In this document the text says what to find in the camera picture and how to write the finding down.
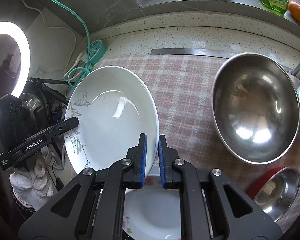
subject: orange fruit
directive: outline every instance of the orange fruit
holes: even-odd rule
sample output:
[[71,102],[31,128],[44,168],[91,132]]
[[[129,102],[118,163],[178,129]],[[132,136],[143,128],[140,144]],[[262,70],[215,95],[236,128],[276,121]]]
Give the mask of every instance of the orange fruit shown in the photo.
[[293,18],[300,22],[300,5],[296,2],[289,2],[288,9]]

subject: metal bowl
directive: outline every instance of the metal bowl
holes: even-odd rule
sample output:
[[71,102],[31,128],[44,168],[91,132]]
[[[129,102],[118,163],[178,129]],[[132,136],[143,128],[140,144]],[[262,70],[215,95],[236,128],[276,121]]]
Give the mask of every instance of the metal bowl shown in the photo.
[[252,164],[278,160],[296,138],[300,105],[288,73],[256,53],[228,59],[212,88],[213,120],[227,149]]
[[274,174],[266,180],[264,186],[252,199],[277,222],[288,211],[298,194],[300,174],[292,167],[273,169],[254,183],[252,187],[262,182],[273,171]]

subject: glowing white ring light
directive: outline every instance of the glowing white ring light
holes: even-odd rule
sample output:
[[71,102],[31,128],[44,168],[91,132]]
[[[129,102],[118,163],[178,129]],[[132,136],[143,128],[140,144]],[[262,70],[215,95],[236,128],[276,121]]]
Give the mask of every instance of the glowing white ring light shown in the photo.
[[19,46],[21,55],[20,74],[16,86],[11,93],[13,96],[19,97],[28,80],[30,68],[30,49],[28,40],[23,31],[11,22],[0,22],[0,34],[7,34],[11,36]]

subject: teal cable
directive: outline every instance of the teal cable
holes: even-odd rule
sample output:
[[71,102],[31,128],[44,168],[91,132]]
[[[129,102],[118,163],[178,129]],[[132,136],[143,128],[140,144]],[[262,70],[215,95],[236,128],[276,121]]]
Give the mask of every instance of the teal cable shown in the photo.
[[[86,63],[86,70],[89,71],[90,73],[90,68],[91,68],[91,64],[89,62],[90,60],[90,36],[89,36],[89,32],[88,32],[88,28],[87,28],[87,25],[86,23],[84,22],[84,20],[82,20],[82,18],[77,15],[73,10],[71,10],[69,7],[65,6],[64,4],[60,3],[59,1],[57,0],[51,0],[53,1],[54,3],[56,3],[57,5],[61,6],[62,8],[66,9],[67,11],[71,12],[75,17],[77,17],[79,19],[79,21],[83,24],[84,26],[84,29],[87,33],[87,42],[88,42],[88,49],[87,49],[87,63]],[[79,82],[87,75],[87,72],[83,73],[82,76],[79,78],[79,80],[75,83],[75,85],[72,85],[71,82],[70,82],[70,74],[72,73],[72,71],[69,73],[68,75],[68,84],[70,87],[72,88],[75,88],[77,86],[77,84],[79,84]]]

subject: silver bolt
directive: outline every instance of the silver bolt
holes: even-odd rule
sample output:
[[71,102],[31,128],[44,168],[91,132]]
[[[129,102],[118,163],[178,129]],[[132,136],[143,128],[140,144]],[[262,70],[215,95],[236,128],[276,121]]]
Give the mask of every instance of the silver bolt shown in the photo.
[[215,176],[220,176],[221,173],[222,173],[222,172],[221,172],[221,170],[219,170],[219,169],[213,169],[213,170],[212,170],[212,174],[215,175]]
[[86,176],[89,176],[93,173],[93,168],[85,168],[83,170],[83,174],[86,175]]
[[184,161],[183,159],[175,159],[175,160],[174,160],[174,163],[175,163],[176,165],[183,165],[183,164],[185,164],[185,161]]
[[131,160],[128,159],[128,158],[126,158],[126,159],[123,159],[123,160],[121,161],[121,163],[122,163],[123,165],[129,165],[129,164],[131,164]]

